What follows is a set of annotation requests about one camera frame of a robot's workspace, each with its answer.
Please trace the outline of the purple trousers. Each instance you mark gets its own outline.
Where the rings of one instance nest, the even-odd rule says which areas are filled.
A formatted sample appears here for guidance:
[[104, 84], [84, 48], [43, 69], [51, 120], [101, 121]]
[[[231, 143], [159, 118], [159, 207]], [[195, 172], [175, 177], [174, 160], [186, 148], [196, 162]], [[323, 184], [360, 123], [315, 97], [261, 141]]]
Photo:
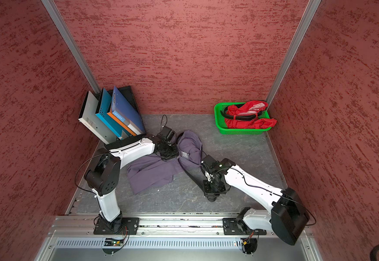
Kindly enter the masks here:
[[169, 184], [173, 176], [184, 170], [201, 167], [202, 142], [191, 130], [184, 131], [177, 139], [178, 155], [162, 159], [150, 154], [133, 161], [127, 169], [127, 177], [136, 195], [152, 187]]

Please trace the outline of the green plastic basket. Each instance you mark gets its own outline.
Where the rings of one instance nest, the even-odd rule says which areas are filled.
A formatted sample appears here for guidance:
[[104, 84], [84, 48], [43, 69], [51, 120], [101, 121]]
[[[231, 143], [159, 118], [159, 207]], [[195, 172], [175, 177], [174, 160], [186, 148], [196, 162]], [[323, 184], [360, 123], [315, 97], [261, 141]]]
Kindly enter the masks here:
[[225, 117], [222, 115], [222, 112], [225, 112], [225, 109], [230, 105], [243, 105], [240, 102], [222, 102], [214, 106], [214, 119], [216, 127], [218, 128], [220, 134], [222, 135], [259, 135], [262, 132], [271, 130], [272, 127], [265, 129], [235, 129], [228, 128], [225, 122]]

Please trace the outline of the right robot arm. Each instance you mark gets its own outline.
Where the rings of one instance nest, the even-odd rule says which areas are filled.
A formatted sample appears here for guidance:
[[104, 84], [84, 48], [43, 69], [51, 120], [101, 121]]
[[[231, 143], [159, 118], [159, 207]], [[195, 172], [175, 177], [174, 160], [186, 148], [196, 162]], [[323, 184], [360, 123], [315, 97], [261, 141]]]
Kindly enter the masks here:
[[235, 218], [240, 234], [271, 231], [286, 244], [296, 244], [310, 221], [310, 214], [295, 190], [268, 185], [227, 158], [219, 162], [206, 156], [201, 160], [200, 168], [206, 177], [201, 187], [210, 202], [236, 188], [267, 211], [261, 214], [251, 207], [244, 208]]

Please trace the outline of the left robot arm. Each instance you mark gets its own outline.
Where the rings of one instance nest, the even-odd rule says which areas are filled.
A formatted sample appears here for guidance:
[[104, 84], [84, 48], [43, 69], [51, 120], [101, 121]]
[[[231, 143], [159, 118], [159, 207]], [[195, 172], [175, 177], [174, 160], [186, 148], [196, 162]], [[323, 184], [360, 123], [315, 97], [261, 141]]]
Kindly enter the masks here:
[[94, 234], [120, 234], [127, 231], [123, 214], [116, 199], [116, 187], [121, 169], [144, 156], [157, 153], [163, 159], [171, 159], [178, 155], [173, 144], [175, 132], [164, 128], [157, 135], [140, 134], [113, 142], [97, 150], [96, 155], [86, 160], [88, 167], [84, 174], [90, 192], [99, 205], [98, 220]]

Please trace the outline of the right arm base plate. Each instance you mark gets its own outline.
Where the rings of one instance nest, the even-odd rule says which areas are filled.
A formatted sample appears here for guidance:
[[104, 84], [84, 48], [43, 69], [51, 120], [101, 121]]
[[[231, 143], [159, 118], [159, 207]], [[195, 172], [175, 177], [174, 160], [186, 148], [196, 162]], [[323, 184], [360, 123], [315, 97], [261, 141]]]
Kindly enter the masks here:
[[223, 232], [226, 236], [265, 236], [266, 230], [263, 229], [251, 229], [243, 221], [236, 218], [223, 218]]

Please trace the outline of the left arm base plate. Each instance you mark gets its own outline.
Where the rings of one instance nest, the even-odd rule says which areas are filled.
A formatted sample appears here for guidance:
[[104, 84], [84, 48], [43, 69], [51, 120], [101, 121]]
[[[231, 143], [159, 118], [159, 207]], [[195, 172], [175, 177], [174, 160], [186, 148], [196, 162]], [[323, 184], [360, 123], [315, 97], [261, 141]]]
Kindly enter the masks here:
[[112, 222], [106, 221], [103, 217], [99, 216], [95, 222], [94, 235], [123, 235], [134, 236], [137, 234], [140, 219], [138, 217], [118, 217]]

